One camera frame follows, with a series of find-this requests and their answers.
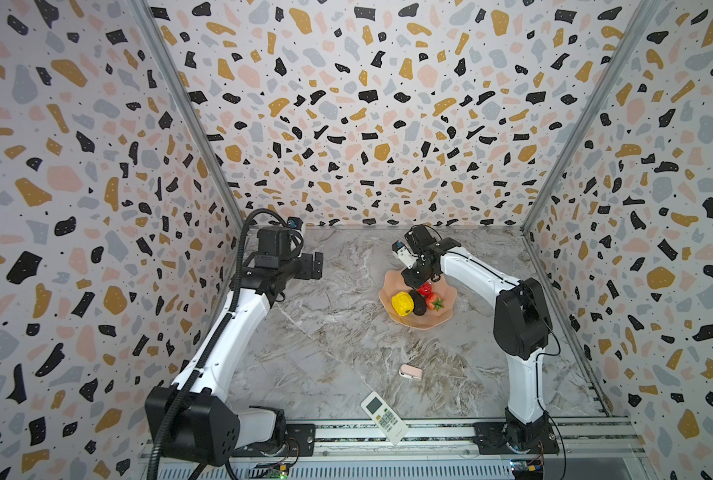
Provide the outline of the red yellow mango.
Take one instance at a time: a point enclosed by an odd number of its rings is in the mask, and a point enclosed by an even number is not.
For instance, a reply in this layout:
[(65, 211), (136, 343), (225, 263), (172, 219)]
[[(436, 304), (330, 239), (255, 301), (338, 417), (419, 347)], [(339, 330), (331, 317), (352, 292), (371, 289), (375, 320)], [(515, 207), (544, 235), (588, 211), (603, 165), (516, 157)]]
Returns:
[(417, 291), (424, 297), (424, 298), (429, 298), (433, 293), (433, 286), (429, 282), (423, 284), (420, 286)]

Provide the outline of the red strawberry fake fruit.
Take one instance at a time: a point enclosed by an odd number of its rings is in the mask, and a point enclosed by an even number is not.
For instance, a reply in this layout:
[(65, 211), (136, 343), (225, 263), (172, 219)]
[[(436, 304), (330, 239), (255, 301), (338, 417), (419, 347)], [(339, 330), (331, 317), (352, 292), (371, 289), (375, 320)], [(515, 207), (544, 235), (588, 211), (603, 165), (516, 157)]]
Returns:
[(426, 304), (429, 311), (440, 311), (445, 307), (444, 299), (436, 293), (432, 293), (426, 298)]

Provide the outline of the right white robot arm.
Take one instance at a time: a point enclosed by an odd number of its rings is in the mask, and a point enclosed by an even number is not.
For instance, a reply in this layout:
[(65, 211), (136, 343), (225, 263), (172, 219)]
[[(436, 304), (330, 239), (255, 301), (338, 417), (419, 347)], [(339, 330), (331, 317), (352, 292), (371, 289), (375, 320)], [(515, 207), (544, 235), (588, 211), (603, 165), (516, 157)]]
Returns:
[(554, 334), (544, 290), (534, 278), (519, 279), (476, 258), (453, 238), (434, 240), (418, 226), (392, 245), (410, 287), (447, 276), (479, 294), (495, 310), (493, 335), (506, 354), (509, 400), (500, 446), (529, 453), (545, 445), (553, 424), (544, 402), (543, 365)]

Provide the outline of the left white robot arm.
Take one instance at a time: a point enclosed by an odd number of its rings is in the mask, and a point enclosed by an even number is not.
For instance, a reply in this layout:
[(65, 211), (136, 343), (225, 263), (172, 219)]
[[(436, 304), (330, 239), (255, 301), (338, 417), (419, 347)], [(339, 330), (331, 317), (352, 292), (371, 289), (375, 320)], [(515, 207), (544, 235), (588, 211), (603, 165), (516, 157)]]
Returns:
[(154, 388), (144, 402), (154, 440), (148, 478), (158, 477), (164, 458), (220, 467), (242, 450), (276, 455), (284, 449), (284, 411), (262, 406), (234, 411), (228, 390), (250, 338), (272, 306), (284, 299), (286, 284), (319, 280), (323, 267), (324, 256), (316, 252), (242, 270), (226, 298), (224, 316), (196, 356), (170, 386)]

